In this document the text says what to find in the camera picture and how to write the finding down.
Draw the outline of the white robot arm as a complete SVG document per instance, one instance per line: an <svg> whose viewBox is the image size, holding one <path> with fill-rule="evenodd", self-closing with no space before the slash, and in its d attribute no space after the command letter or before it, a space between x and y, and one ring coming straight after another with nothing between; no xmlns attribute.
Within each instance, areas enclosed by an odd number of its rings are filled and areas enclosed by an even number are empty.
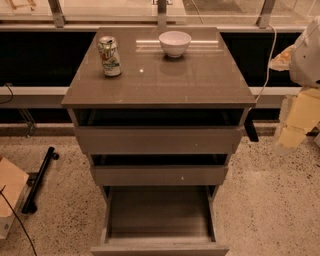
<svg viewBox="0 0 320 256"><path fill-rule="evenodd" d="M296 96L284 98L280 108L273 148L285 155L292 153L320 123L320 16L271 61L271 68L288 70L290 79L301 86Z"/></svg>

